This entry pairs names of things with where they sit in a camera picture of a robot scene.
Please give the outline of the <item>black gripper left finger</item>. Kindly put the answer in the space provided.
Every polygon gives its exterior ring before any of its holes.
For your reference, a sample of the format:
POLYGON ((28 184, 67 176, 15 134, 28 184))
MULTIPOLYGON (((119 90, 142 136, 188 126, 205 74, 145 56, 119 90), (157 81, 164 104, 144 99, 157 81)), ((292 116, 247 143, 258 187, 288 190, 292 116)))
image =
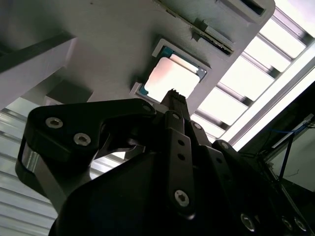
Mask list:
POLYGON ((32 110, 16 163, 19 180, 59 214, 79 187, 142 154, 191 159, 177 95, 170 90, 157 107, 134 98, 32 110))

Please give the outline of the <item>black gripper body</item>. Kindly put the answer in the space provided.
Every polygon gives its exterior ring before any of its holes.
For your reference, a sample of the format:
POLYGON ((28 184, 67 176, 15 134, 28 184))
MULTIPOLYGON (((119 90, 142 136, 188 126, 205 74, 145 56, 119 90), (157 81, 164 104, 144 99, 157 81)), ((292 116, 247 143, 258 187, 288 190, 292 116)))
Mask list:
POLYGON ((246 201, 223 154, 142 154, 75 190, 52 236, 244 236, 246 201))

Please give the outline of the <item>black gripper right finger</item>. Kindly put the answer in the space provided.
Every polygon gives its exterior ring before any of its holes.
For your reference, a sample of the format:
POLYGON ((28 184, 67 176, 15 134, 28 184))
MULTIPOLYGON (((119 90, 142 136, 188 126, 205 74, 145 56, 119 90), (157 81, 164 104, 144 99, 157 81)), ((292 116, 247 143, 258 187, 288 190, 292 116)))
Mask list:
POLYGON ((192 142, 196 217, 191 236, 311 236, 313 231, 264 164, 255 169, 227 142, 209 142, 189 117, 184 96, 176 109, 192 142))

